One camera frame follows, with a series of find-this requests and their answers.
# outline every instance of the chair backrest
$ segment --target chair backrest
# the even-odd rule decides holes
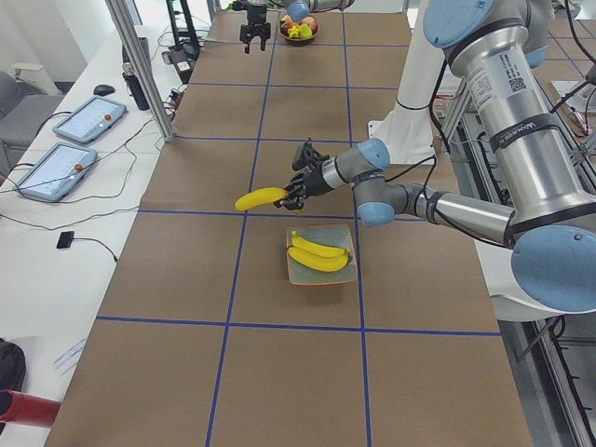
[[[24,97],[20,84],[6,72],[0,71],[0,117],[14,109]]]

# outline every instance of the red cup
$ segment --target red cup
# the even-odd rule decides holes
[[[4,389],[0,391],[0,422],[52,427],[60,406],[55,400]]]

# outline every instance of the light blue tablet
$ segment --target light blue tablet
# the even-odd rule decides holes
[[[87,144],[108,130],[127,111],[120,102],[94,96],[64,118],[53,130],[74,142]]]
[[[14,190],[37,200],[58,202],[83,179],[96,160],[95,149],[58,142],[17,182]]]

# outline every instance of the black bag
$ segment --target black bag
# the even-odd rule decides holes
[[[0,338],[0,389],[22,390],[25,380],[25,355],[14,343]],[[5,424],[0,423],[0,434]]]

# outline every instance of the bowl of fruit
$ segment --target bowl of fruit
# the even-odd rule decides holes
[[[317,20],[308,16],[296,22],[289,15],[279,21],[279,33],[292,45],[301,46],[311,43],[318,33]]]

